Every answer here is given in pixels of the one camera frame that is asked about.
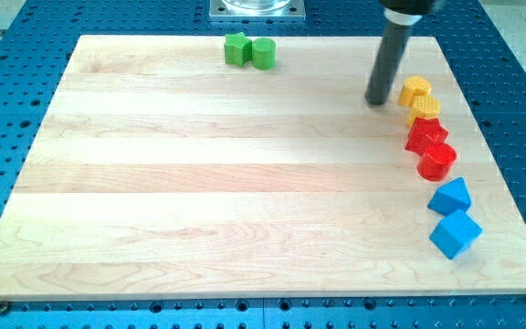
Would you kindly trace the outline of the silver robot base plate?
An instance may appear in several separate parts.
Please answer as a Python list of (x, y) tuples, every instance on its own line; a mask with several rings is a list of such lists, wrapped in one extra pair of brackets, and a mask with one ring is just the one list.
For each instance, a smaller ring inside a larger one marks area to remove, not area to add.
[(210, 21), (304, 21), (304, 0), (208, 0)]

